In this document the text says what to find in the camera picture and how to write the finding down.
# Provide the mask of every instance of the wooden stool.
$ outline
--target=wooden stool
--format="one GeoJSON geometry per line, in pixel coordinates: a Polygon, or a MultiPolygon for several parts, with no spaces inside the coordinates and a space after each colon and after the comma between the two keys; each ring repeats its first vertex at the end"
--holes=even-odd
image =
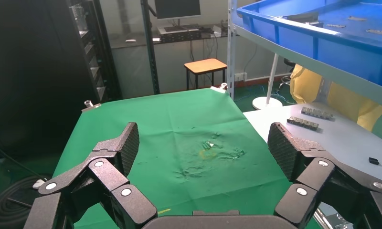
{"type": "Polygon", "coordinates": [[[213,73],[222,70],[222,83],[225,82],[225,69],[228,67],[226,64],[220,62],[217,59],[207,59],[202,61],[195,61],[184,64],[187,69],[187,90],[189,90],[190,71],[195,75],[195,89],[198,89],[198,76],[202,74],[212,74],[212,86],[213,86],[213,73]]]}

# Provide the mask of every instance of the black rack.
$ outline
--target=black rack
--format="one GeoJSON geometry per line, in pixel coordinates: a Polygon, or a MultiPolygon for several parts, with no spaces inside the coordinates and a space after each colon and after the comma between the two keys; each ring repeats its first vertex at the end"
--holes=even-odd
{"type": "Polygon", "coordinates": [[[121,99],[99,0],[0,0],[0,148],[62,152],[85,108],[121,99]]]}

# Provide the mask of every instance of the green table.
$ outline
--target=green table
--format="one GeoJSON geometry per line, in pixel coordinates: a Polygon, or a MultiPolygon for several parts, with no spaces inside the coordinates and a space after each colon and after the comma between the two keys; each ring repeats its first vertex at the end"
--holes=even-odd
{"type": "MultiPolygon", "coordinates": [[[[290,186],[230,97],[211,89],[116,101],[83,113],[54,175],[81,163],[97,142],[119,136],[128,122],[137,122],[140,136],[128,178],[159,216],[232,209],[273,214],[290,186]]],[[[117,228],[99,204],[75,226],[117,228]]]]}

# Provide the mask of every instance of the black cable coil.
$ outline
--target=black cable coil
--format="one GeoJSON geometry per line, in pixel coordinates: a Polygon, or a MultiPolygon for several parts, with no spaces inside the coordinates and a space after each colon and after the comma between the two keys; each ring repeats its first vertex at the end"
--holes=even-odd
{"type": "MultiPolygon", "coordinates": [[[[43,175],[43,177],[51,178],[49,175],[43,175]]],[[[24,178],[0,193],[0,229],[22,229],[24,227],[31,210],[30,204],[27,204],[26,201],[18,202],[15,200],[15,196],[21,192],[29,192],[32,200],[39,197],[37,190],[32,188],[37,180],[36,176],[24,178]]]]}

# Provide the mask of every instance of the white stand base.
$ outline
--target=white stand base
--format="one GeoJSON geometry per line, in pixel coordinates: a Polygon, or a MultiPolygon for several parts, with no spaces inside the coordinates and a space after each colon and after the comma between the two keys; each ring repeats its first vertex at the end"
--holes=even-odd
{"type": "Polygon", "coordinates": [[[282,102],[275,99],[275,98],[270,98],[270,102],[266,104],[267,97],[258,97],[253,100],[253,107],[256,110],[263,110],[268,107],[282,107],[282,102]]]}

